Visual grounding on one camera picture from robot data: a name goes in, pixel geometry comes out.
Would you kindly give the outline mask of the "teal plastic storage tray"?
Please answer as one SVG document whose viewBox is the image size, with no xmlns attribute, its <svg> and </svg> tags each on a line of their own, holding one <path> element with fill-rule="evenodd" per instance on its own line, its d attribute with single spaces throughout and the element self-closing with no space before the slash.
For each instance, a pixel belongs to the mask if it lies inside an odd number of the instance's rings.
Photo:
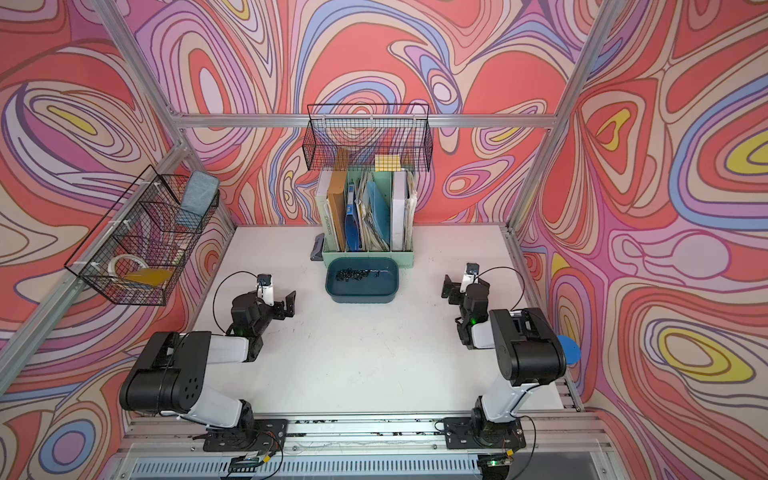
<svg viewBox="0 0 768 480">
<path fill-rule="evenodd" d="M 399 266 L 384 257 L 338 258 L 327 268 L 325 290 L 340 304 L 386 304 L 399 290 Z"/>
</svg>

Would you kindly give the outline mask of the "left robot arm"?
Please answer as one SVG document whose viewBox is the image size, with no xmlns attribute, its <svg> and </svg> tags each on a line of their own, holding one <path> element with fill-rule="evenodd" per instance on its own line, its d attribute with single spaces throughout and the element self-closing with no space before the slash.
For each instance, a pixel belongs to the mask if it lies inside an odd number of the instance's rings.
<svg viewBox="0 0 768 480">
<path fill-rule="evenodd" d="M 157 332 L 145 345 L 121 385 L 123 410 L 171 415 L 206 427 L 206 448 L 235 451 L 267 446 L 277 437 L 272 425 L 260 426 L 250 403 L 225 395 L 206 383 L 211 365 L 247 364 L 258 358 L 263 333 L 275 320 L 295 315 L 296 293 L 266 299 L 260 291 L 232 301 L 232 323 L 223 335 L 211 331 Z"/>
</svg>

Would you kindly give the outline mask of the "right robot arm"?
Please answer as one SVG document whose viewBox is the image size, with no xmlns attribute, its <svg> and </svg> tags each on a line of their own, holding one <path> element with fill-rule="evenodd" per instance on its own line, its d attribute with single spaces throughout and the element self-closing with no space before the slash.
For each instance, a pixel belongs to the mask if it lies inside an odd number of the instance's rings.
<svg viewBox="0 0 768 480">
<path fill-rule="evenodd" d="M 499 374 L 478 397 L 466 420 L 443 421 L 452 448 L 473 442 L 481 448 L 521 446 L 518 414 L 530 394 L 565 375 L 564 347 L 539 308 L 491 309 L 490 283 L 466 273 L 445 277 L 441 297 L 459 307 L 458 337 L 469 350 L 495 352 Z"/>
</svg>

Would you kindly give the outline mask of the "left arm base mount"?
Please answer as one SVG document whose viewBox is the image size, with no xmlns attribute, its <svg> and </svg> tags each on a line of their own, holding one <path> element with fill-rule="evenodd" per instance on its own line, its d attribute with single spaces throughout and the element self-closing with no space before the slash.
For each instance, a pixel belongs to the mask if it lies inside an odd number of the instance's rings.
<svg viewBox="0 0 768 480">
<path fill-rule="evenodd" d="M 287 419 L 255 419 L 232 428 L 208 429 L 203 437 L 203 450 L 275 453 L 284 445 L 287 427 Z"/>
</svg>

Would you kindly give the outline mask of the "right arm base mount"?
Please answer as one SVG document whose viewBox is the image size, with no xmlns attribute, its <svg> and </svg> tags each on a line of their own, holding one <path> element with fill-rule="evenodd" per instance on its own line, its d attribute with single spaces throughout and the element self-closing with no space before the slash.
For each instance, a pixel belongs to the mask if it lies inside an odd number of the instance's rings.
<svg viewBox="0 0 768 480">
<path fill-rule="evenodd" d="M 473 417 L 445 417 L 440 421 L 449 450 L 512 450 L 527 446 L 519 420 L 493 423 Z"/>
</svg>

